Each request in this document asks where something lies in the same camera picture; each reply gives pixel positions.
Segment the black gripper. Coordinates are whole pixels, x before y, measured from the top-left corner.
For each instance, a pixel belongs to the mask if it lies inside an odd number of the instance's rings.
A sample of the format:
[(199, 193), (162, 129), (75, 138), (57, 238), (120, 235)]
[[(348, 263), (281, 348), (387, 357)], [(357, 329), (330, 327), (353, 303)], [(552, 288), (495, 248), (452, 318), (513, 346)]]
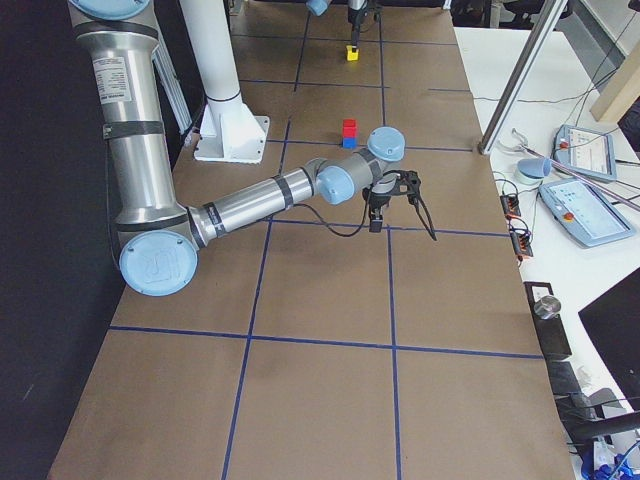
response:
[[(358, 26), (351, 24), (350, 46), (358, 47)], [(362, 196), (368, 206), (369, 232), (380, 233), (384, 226), (381, 209), (388, 205), (394, 196), (406, 196), (410, 205), (417, 207), (420, 196), (420, 179), (413, 170), (391, 170), (376, 184), (362, 190)]]

